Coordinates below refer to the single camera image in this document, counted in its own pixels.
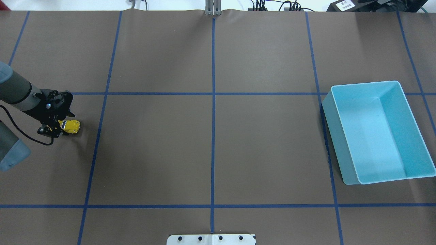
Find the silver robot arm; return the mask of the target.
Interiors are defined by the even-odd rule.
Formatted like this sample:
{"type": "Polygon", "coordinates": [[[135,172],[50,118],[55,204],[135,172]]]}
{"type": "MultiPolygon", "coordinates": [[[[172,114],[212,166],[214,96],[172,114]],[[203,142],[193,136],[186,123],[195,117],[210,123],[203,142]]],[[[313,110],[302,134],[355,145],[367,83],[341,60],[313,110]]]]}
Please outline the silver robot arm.
{"type": "Polygon", "coordinates": [[[71,112],[73,94],[70,91],[39,88],[4,62],[0,65],[0,74],[1,110],[6,117],[1,120],[0,168],[4,172],[31,155],[26,140],[50,146],[61,135],[78,133],[81,123],[71,112]],[[37,135],[49,141],[40,141],[21,129],[11,109],[34,119],[37,135]]]}

